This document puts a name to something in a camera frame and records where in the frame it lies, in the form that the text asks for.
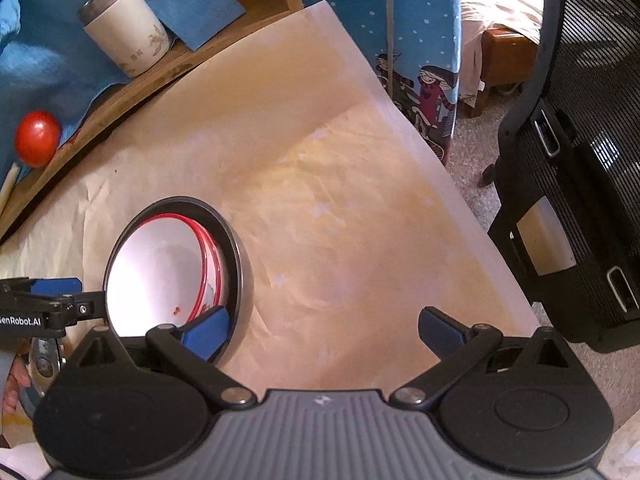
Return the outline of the person's left hand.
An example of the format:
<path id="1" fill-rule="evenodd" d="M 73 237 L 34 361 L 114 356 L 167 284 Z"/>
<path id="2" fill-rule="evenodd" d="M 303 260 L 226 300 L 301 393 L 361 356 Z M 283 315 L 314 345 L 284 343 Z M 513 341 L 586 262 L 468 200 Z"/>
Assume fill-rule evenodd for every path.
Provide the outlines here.
<path id="1" fill-rule="evenodd" d="M 30 377 L 27 367 L 21 356 L 17 356 L 10 368 L 8 379 L 3 390 L 2 410 L 6 413 L 14 413 L 20 400 L 21 388 L 30 386 Z"/>

